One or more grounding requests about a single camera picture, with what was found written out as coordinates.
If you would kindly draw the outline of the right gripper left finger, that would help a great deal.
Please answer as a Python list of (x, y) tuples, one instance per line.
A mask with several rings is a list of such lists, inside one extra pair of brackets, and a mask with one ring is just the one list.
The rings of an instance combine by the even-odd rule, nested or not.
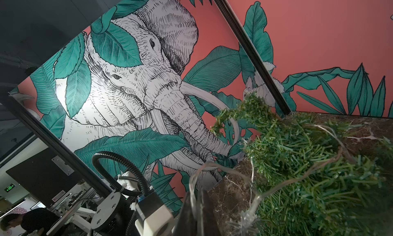
[(183, 206), (177, 217), (177, 222), (173, 230), (173, 236), (196, 236), (197, 221), (191, 209), (191, 193), (187, 192)]

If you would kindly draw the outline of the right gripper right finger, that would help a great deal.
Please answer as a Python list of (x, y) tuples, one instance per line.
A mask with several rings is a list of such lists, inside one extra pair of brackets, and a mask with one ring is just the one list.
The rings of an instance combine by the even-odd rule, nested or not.
[(199, 235), (221, 235), (214, 215), (214, 206), (206, 190), (201, 190), (199, 193)]

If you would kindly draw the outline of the mini christmas tree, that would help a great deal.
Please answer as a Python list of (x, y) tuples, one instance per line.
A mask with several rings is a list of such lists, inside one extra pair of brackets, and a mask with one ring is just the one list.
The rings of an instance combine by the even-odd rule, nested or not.
[(260, 236), (390, 236), (393, 233), (393, 141), (364, 136), (359, 125), (310, 113), (285, 119), (247, 96), (221, 110), (212, 131), (234, 119), (255, 129), (241, 141), (262, 195)]

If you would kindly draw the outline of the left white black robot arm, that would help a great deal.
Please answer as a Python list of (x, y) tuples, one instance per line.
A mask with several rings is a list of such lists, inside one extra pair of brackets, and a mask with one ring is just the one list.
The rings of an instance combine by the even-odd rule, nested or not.
[[(101, 165), (100, 160), (102, 159), (124, 165), (139, 182), (141, 191), (131, 191), (119, 184)], [(55, 235), (68, 222), (80, 223), (91, 236), (94, 233), (101, 236), (131, 236), (133, 234), (132, 216), (135, 213), (130, 209), (130, 206), (140, 195), (149, 195), (150, 188), (147, 181), (131, 161), (113, 152), (100, 151), (94, 154), (92, 163), (114, 190), (99, 204), (96, 211), (88, 209), (87, 214), (92, 217), (90, 223), (80, 215), (83, 213), (81, 205), (88, 200), (88, 198), (83, 198), (75, 202), (71, 209), (53, 225), (47, 233), (48, 236)]]

